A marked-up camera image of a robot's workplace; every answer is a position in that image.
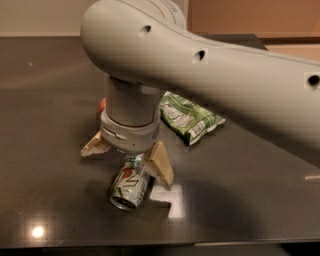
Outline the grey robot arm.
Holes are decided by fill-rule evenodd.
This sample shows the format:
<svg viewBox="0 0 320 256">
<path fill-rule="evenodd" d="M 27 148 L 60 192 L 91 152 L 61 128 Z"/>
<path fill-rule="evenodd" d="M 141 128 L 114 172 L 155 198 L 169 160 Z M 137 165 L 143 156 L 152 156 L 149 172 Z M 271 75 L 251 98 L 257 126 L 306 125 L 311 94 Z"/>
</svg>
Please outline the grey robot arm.
<svg viewBox="0 0 320 256">
<path fill-rule="evenodd" d="M 148 172 L 170 186 L 158 140 L 159 100 L 170 91 L 319 163 L 320 63 L 194 35 L 170 0 L 99 0 L 80 35 L 109 89 L 100 131 L 83 156 L 110 148 L 144 154 Z"/>
</svg>

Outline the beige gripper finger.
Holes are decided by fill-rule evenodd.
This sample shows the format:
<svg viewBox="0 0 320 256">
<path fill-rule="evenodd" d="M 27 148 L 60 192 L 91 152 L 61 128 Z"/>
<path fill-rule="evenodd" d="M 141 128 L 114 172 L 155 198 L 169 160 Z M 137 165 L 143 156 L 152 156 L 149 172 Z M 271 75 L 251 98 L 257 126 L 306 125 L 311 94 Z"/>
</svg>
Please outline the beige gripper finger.
<svg viewBox="0 0 320 256">
<path fill-rule="evenodd" d="M 159 185 L 170 190 L 174 180 L 174 172 L 168 153 L 162 141 L 155 143 L 143 159 L 144 170 L 154 177 Z"/>
<path fill-rule="evenodd" d="M 93 154 L 103 154 L 110 150 L 110 145 L 101 135 L 101 132 L 96 133 L 89 142 L 81 149 L 82 157 L 87 157 Z"/>
</svg>

